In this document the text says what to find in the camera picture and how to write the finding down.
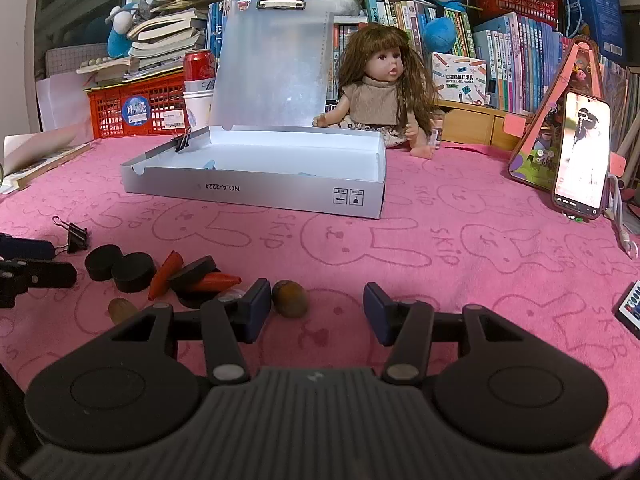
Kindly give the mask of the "brown kiwi-like nut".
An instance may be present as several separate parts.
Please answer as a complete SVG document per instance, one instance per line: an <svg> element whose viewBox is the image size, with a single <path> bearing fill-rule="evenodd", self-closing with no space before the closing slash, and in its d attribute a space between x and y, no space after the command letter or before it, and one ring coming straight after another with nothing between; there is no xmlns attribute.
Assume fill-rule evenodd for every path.
<svg viewBox="0 0 640 480"><path fill-rule="evenodd" d="M294 281L278 281L273 286L271 298L273 309L284 318L303 318L308 312L306 289Z"/></svg>

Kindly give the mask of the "stack of books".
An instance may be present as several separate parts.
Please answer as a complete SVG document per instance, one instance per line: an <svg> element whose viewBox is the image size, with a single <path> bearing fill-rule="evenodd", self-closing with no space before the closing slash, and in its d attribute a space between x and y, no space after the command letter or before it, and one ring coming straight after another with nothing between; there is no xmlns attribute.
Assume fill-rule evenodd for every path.
<svg viewBox="0 0 640 480"><path fill-rule="evenodd" d="M209 6L228 0L139 0L126 58L89 58L77 70L96 86L171 72L184 56L206 47Z"/></svg>

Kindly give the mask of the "wooden drawer unit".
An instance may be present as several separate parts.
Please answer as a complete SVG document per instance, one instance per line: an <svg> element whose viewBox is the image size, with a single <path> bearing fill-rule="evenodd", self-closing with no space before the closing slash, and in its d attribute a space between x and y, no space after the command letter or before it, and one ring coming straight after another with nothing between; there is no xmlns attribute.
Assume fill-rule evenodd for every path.
<svg viewBox="0 0 640 480"><path fill-rule="evenodd" d="M487 106L436 102L444 112L442 140L457 144L490 145L512 151L524 133L526 117Z"/></svg>

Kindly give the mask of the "translucent plastic clipboard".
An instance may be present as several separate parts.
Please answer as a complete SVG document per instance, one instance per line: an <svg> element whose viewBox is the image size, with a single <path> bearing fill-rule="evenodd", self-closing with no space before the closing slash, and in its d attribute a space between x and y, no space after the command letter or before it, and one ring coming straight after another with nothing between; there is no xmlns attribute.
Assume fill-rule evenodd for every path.
<svg viewBox="0 0 640 480"><path fill-rule="evenodd" d="M213 124L309 127L326 108L333 14L318 0L234 0L222 34Z"/></svg>

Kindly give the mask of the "black round puck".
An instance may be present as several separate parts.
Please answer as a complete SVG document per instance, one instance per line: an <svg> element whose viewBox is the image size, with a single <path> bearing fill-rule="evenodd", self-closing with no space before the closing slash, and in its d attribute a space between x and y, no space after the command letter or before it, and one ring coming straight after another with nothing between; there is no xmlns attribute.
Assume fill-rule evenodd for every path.
<svg viewBox="0 0 640 480"><path fill-rule="evenodd" d="M156 273L152 257L146 252L124 255L113 266L112 277L120 292L133 294L147 289Z"/></svg>
<svg viewBox="0 0 640 480"><path fill-rule="evenodd" d="M86 255L85 268L93 281L105 282L113 278L114 267L122 260L122 250L114 244L94 248Z"/></svg>

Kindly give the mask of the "white paper cup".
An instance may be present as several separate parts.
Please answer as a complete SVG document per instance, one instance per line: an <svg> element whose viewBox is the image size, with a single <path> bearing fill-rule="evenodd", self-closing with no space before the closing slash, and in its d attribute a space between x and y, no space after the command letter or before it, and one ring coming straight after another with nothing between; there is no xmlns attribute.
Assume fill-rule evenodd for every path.
<svg viewBox="0 0 640 480"><path fill-rule="evenodd" d="M207 127L212 119L215 79L186 80L184 82L184 105L186 117L192 131Z"/></svg>

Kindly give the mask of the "red beer can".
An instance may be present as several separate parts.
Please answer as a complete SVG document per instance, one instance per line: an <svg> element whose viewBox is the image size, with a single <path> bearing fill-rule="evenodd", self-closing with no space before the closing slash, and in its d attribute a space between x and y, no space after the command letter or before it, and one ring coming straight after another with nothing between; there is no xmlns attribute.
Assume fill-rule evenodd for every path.
<svg viewBox="0 0 640 480"><path fill-rule="evenodd" d="M185 81L202 81L215 77L215 58L211 50L203 49L188 52L183 58Z"/></svg>

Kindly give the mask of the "blue box on shelf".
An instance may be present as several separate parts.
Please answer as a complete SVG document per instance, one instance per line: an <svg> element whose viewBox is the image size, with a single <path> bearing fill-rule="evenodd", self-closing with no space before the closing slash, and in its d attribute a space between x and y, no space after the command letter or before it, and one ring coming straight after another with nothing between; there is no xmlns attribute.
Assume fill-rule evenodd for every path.
<svg viewBox="0 0 640 480"><path fill-rule="evenodd" d="M563 0L563 4L567 38L589 37L609 60L627 61L620 0Z"/></svg>

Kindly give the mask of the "brown-haired baby doll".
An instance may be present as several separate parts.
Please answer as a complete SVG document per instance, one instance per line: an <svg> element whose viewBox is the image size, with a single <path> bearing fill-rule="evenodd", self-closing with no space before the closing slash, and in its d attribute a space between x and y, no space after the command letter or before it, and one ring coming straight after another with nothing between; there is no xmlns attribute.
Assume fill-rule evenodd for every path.
<svg viewBox="0 0 640 480"><path fill-rule="evenodd" d="M337 81L336 107L315 117L315 127L374 131L386 148L433 157L433 79L403 30L372 23L355 32L343 52Z"/></svg>

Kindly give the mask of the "black binder clip on box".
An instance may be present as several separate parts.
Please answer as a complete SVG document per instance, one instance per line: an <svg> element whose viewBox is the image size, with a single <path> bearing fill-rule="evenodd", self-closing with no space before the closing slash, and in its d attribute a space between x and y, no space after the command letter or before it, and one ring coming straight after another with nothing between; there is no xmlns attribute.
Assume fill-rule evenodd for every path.
<svg viewBox="0 0 640 480"><path fill-rule="evenodd" d="M176 136L175 141L175 151L177 153L185 150L189 146L189 142L191 139L191 129L186 128L186 131L181 136Z"/></svg>

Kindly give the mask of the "smartphone with lit screen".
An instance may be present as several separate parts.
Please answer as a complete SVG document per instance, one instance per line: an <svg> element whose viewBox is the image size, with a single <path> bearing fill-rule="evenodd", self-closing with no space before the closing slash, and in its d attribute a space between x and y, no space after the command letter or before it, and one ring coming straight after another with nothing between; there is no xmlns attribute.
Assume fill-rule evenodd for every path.
<svg viewBox="0 0 640 480"><path fill-rule="evenodd" d="M610 107L593 96L569 91L563 110L552 203L567 214L592 220L602 209L610 166Z"/></svg>

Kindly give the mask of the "open book at left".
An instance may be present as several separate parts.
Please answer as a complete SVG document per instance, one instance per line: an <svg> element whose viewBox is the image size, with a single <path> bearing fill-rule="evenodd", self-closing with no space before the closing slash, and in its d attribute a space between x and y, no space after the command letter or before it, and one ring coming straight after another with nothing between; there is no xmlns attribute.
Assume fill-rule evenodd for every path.
<svg viewBox="0 0 640 480"><path fill-rule="evenodd" d="M93 140L88 122L38 133L5 136L1 141L1 193L17 189L17 176L28 168L50 162L56 155Z"/></svg>

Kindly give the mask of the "card at right edge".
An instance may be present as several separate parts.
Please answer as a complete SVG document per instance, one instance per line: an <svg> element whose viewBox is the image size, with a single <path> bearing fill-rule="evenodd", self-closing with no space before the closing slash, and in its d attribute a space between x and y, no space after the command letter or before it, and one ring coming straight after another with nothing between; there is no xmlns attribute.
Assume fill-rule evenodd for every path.
<svg viewBox="0 0 640 480"><path fill-rule="evenodd" d="M614 308L614 316L634 338L640 340L640 282L635 281Z"/></svg>

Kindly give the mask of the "black binder clip on cloth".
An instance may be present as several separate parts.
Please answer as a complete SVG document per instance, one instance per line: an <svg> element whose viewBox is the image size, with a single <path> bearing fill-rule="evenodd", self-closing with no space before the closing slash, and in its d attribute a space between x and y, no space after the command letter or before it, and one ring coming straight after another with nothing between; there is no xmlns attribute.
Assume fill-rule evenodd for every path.
<svg viewBox="0 0 640 480"><path fill-rule="evenodd" d="M60 216L52 217L53 223L66 232L66 242L56 248L57 252L76 254L89 248L89 231L73 222L67 222Z"/></svg>

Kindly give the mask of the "orange carrot-shaped piece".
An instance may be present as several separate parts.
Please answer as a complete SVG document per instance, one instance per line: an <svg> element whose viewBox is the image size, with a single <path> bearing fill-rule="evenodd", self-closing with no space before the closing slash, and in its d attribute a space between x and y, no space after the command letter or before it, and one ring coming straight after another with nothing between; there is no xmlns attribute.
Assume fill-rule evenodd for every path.
<svg viewBox="0 0 640 480"><path fill-rule="evenodd" d="M178 273L182 267L182 255L173 250L153 276L149 287L148 299L154 301L164 296L170 289L170 279Z"/></svg>
<svg viewBox="0 0 640 480"><path fill-rule="evenodd" d="M189 286L194 292L224 292L236 285L242 280L235 275L225 274L222 272L212 272L204 275L200 280Z"/></svg>

